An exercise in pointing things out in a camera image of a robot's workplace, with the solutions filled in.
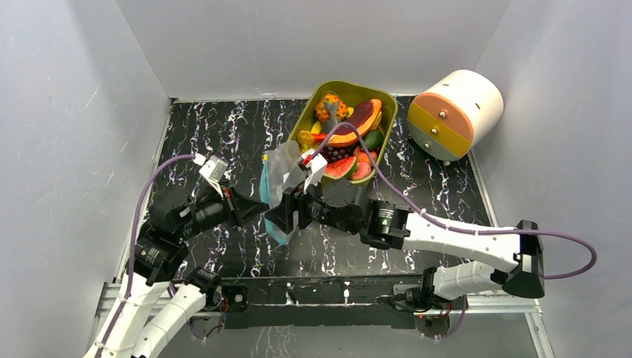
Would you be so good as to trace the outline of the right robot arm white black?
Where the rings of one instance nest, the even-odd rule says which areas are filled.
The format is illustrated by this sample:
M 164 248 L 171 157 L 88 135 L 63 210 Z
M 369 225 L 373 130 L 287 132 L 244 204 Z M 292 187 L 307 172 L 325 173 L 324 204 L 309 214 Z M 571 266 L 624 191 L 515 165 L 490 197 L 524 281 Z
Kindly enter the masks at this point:
M 365 245 L 388 250 L 433 251 L 469 261 L 428 268 L 415 297 L 430 309 L 475 292 L 501 289 L 520 298 L 545 295 L 543 248 L 533 222 L 493 228 L 416 213 L 372 199 L 348 180 L 325 188 L 300 184 L 286 189 L 265 218 L 286 235 L 312 222 L 359 235 Z

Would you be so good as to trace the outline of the clear zip top bag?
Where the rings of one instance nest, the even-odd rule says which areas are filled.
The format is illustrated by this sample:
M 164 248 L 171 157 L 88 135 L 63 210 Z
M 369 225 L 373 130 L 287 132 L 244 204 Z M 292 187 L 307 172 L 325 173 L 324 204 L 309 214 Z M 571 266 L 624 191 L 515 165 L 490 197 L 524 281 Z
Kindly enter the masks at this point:
M 285 189 L 294 188 L 309 178 L 299 166 L 305 160 L 299 144 L 294 140 L 282 143 L 277 149 L 265 152 L 264 167 L 259 185 L 259 197 L 270 209 L 282 202 Z

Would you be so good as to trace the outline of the watermelon slice toy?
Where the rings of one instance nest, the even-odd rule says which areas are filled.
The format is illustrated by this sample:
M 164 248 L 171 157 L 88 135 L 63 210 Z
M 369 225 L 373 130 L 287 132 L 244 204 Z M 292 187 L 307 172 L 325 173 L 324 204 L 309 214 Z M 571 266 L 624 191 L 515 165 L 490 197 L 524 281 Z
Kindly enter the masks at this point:
M 357 158 L 348 157 L 328 164 L 324 174 L 333 180 L 350 179 L 357 169 Z

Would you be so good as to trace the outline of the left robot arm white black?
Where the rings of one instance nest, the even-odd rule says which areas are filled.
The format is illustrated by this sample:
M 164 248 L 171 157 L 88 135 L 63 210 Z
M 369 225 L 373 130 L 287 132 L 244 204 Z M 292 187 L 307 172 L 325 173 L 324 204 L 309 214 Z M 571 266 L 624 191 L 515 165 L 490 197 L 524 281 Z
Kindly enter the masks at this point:
M 155 200 L 141 226 L 121 289 L 87 357 L 158 357 L 195 313 L 221 305 L 221 278 L 196 268 L 151 317 L 151 311 L 172 285 L 189 255 L 186 240 L 220 224 L 241 228 L 264 213 L 268 204 L 223 186 L 192 200 L 181 186 Z

